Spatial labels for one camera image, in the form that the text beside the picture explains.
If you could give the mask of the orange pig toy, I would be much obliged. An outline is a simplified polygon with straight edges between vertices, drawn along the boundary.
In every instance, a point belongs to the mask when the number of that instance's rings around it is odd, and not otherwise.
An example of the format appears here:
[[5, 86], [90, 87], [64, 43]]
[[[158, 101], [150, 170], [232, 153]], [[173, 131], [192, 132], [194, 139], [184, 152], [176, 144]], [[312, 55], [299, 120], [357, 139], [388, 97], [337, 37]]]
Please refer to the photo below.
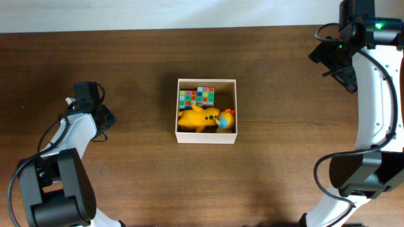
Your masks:
[[178, 113], [177, 124], [183, 131], [203, 132], [206, 127], [215, 126], [216, 120], [220, 115], [217, 108], [203, 109], [195, 104], [191, 109], [183, 110]]

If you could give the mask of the rubiks cube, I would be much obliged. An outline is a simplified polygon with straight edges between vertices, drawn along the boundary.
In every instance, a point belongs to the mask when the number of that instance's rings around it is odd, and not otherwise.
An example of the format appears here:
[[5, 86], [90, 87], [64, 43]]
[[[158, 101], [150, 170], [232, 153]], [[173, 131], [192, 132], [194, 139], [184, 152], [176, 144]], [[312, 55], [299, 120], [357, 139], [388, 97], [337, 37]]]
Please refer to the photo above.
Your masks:
[[179, 109], [187, 110], [192, 108], [192, 104], [196, 104], [197, 91], [181, 90], [179, 92]]
[[214, 107], [215, 89], [214, 87], [199, 86], [196, 90], [196, 104], [199, 107]]

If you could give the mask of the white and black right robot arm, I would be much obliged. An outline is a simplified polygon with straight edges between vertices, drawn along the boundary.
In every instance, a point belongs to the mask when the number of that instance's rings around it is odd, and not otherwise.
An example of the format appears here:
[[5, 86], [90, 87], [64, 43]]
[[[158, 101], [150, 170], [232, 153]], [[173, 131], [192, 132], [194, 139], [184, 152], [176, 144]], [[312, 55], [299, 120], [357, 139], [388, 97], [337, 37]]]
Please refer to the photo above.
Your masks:
[[320, 37], [310, 54], [357, 94], [359, 127], [353, 151], [324, 157], [331, 185], [300, 226], [344, 226], [360, 206], [403, 183], [403, 22], [375, 12], [374, 1], [343, 0], [339, 37]]

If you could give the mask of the orange and blue duck toy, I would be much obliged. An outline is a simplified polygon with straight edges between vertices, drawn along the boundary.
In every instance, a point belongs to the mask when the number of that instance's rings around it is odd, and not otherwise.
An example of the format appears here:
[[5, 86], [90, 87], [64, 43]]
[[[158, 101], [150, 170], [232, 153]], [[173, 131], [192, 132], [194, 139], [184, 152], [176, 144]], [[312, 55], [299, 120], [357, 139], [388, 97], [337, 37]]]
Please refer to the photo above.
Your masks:
[[219, 117], [215, 122], [217, 125], [216, 133], [222, 133], [222, 134], [233, 133], [233, 128], [235, 124], [235, 110], [226, 109], [219, 115]]

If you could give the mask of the beige cardboard box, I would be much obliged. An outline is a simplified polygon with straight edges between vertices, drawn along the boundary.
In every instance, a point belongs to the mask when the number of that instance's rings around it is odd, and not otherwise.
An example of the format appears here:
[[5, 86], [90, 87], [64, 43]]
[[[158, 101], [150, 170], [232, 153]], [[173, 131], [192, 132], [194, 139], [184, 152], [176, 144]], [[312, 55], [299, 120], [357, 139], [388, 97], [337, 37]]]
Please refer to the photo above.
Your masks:
[[[183, 131], [177, 124], [179, 109], [179, 92], [181, 90], [196, 91], [197, 87], [214, 87], [214, 107], [220, 113], [226, 109], [235, 110], [235, 124], [233, 133], [216, 133], [217, 125], [206, 127], [203, 132]], [[179, 79], [177, 81], [177, 104], [175, 114], [175, 136], [178, 143], [201, 143], [201, 144], [233, 144], [238, 133], [237, 128], [237, 83], [234, 79]]]

